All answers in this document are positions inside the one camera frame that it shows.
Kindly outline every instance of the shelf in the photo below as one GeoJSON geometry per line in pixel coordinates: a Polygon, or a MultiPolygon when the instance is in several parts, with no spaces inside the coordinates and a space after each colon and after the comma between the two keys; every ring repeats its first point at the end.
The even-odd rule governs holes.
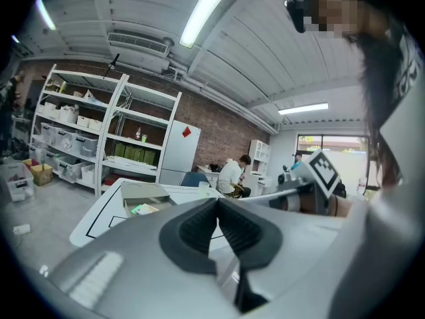
{"type": "Polygon", "coordinates": [[[120,82],[118,79],[96,76],[95,74],[88,74],[82,72],[53,70],[52,79],[56,79],[55,75],[64,80],[67,84],[82,86],[85,88],[93,88],[109,93],[113,93],[116,86],[120,82]]]}
{"type": "Polygon", "coordinates": [[[174,103],[177,100],[176,97],[172,97],[168,94],[131,83],[126,83],[124,91],[130,93],[136,100],[141,100],[142,102],[147,102],[168,110],[173,109],[174,103]]]}
{"type": "Polygon", "coordinates": [[[98,136],[100,135],[100,131],[98,131],[98,130],[86,128],[85,126],[77,125],[75,123],[65,122],[63,120],[60,120],[59,118],[53,118],[53,117],[47,116],[46,114],[41,114],[40,112],[37,112],[35,115],[38,116],[38,117],[46,118],[47,120],[51,120],[52,122],[56,122],[56,123],[59,123],[59,124],[65,125],[65,126],[69,126],[70,128],[89,132],[91,134],[98,135],[98,136]]]}
{"type": "Polygon", "coordinates": [[[47,144],[46,142],[44,142],[44,141],[41,139],[41,135],[33,135],[33,138],[34,138],[37,142],[40,142],[40,143],[46,144],[47,146],[50,146],[50,147],[51,147],[51,148],[53,148],[53,149],[59,150],[60,152],[63,152],[64,154],[67,154],[67,155],[69,155],[69,156],[77,157],[77,158],[80,158],[81,160],[84,160],[84,161],[87,161],[87,162],[96,163],[96,157],[91,157],[91,158],[89,158],[89,157],[86,157],[86,156],[83,156],[83,155],[77,154],[77,153],[75,153],[75,152],[66,152],[66,151],[64,151],[64,150],[63,150],[60,146],[51,146],[50,144],[47,144]]]}
{"type": "Polygon", "coordinates": [[[158,126],[160,128],[166,129],[169,123],[168,120],[164,120],[162,118],[150,116],[148,114],[142,114],[141,112],[136,112],[136,111],[128,110],[125,108],[119,108],[117,106],[114,108],[114,110],[118,112],[122,112],[126,116],[126,118],[130,118],[137,122],[146,123],[152,126],[158,126]]]}
{"type": "MultiPolygon", "coordinates": [[[[53,172],[55,175],[59,176],[59,173],[58,173],[56,170],[52,170],[52,172],[53,172]]],[[[84,187],[88,187],[88,188],[95,189],[94,184],[86,183],[86,182],[84,182],[82,179],[77,179],[77,181],[76,181],[75,183],[78,183],[78,184],[80,184],[80,185],[83,185],[84,187]]]]}
{"type": "Polygon", "coordinates": [[[112,167],[114,169],[120,169],[124,171],[129,171],[132,173],[141,173],[143,175],[156,176],[157,170],[150,170],[143,167],[137,167],[136,165],[126,165],[126,164],[117,164],[110,161],[103,161],[102,165],[106,167],[112,167]]]}
{"type": "Polygon", "coordinates": [[[89,99],[85,99],[85,98],[81,98],[81,97],[75,97],[75,96],[71,96],[69,94],[64,94],[64,93],[57,93],[57,92],[53,92],[53,91],[46,91],[44,90],[42,93],[44,94],[48,94],[50,96],[55,96],[59,99],[63,99],[63,100],[69,100],[72,102],[77,102],[81,105],[83,105],[84,107],[87,108],[94,108],[95,110],[101,110],[101,111],[106,111],[106,108],[108,107],[107,104],[102,103],[102,102],[93,102],[89,99]]]}
{"type": "Polygon", "coordinates": [[[145,148],[162,150],[162,146],[157,146],[155,144],[150,144],[150,143],[143,143],[142,141],[136,141],[136,140],[133,140],[132,138],[126,138],[126,137],[117,136],[117,135],[113,135],[113,134],[107,134],[106,137],[111,138],[112,140],[117,140],[117,141],[129,143],[129,144],[134,144],[135,146],[143,146],[145,148]]]}

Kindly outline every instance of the wall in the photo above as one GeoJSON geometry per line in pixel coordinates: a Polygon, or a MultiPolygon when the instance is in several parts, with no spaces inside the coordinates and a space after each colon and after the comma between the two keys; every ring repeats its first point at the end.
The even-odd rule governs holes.
{"type": "MultiPolygon", "coordinates": [[[[23,95],[21,104],[25,103],[31,81],[33,79],[42,79],[42,76],[48,75],[54,63],[58,65],[57,69],[60,70],[86,72],[102,76],[106,71],[105,64],[83,60],[23,61],[19,67],[19,70],[24,70],[26,74],[24,82],[19,86],[19,90],[23,95]]],[[[244,118],[173,82],[120,66],[117,66],[116,72],[111,72],[108,76],[119,78],[122,73],[130,74],[129,82],[134,84],[146,86],[173,96],[176,96],[178,91],[182,92],[175,119],[202,130],[195,154],[194,167],[196,165],[210,163],[224,164],[227,158],[239,158],[241,155],[248,153],[250,140],[256,139],[265,143],[269,143],[270,141],[269,134],[244,118]]],[[[169,117],[167,110],[155,108],[150,106],[150,104],[135,103],[131,109],[149,113],[157,117],[166,117],[166,113],[168,113],[169,117]]],[[[123,135],[130,136],[136,129],[136,123],[128,122],[128,124],[126,123],[126,133],[123,133],[123,135]]]]}
{"type": "Polygon", "coordinates": [[[283,165],[288,168],[294,164],[294,157],[292,156],[296,152],[297,138],[298,135],[358,135],[364,136],[364,128],[358,129],[345,129],[345,128],[324,128],[324,129],[302,129],[302,130],[284,130],[279,134],[270,137],[270,146],[272,147],[272,153],[270,155],[270,162],[267,175],[272,178],[271,190],[275,190],[278,185],[278,176],[283,173],[283,165]]]}

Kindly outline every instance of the window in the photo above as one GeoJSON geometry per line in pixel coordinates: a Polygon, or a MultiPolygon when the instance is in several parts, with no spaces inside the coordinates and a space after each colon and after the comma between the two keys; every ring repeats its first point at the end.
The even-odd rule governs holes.
{"type": "Polygon", "coordinates": [[[315,150],[322,149],[339,172],[347,194],[355,195],[359,179],[368,177],[369,173],[368,142],[367,137],[359,136],[300,135],[297,150],[301,152],[304,160],[315,150]]]}

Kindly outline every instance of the person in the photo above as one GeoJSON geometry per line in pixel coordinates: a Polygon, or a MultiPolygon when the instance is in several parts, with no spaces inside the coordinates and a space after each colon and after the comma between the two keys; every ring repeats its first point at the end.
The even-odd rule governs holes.
{"type": "Polygon", "coordinates": [[[303,156],[302,156],[301,152],[295,153],[295,162],[294,162],[294,164],[292,164],[291,170],[294,170],[297,167],[297,165],[301,163],[302,158],[303,158],[303,156]]]}
{"type": "Polygon", "coordinates": [[[243,155],[238,161],[228,159],[226,165],[221,169],[220,175],[218,175],[217,189],[223,195],[226,196],[241,196],[249,197],[251,195],[251,189],[247,187],[236,187],[245,178],[245,174],[242,173],[242,169],[246,168],[251,164],[251,157],[249,155],[243,155]]]}
{"type": "MultiPolygon", "coordinates": [[[[416,89],[423,92],[422,51],[383,0],[299,1],[297,8],[302,10],[301,16],[288,8],[297,31],[305,30],[299,29],[303,22],[299,18],[310,17],[311,24],[318,26],[319,31],[333,31],[363,53],[361,82],[371,148],[382,171],[382,186],[396,185],[402,176],[380,129],[409,92],[416,89]]],[[[329,204],[337,216],[346,216],[351,206],[349,201],[334,196],[329,204]]],[[[309,213],[312,209],[311,198],[301,200],[302,211],[309,213]]]]}
{"type": "Polygon", "coordinates": [[[17,91],[17,85],[23,81],[24,77],[24,72],[20,71],[10,78],[0,91],[0,158],[3,157],[9,145],[12,113],[19,107],[17,100],[21,97],[21,93],[17,91]]]}

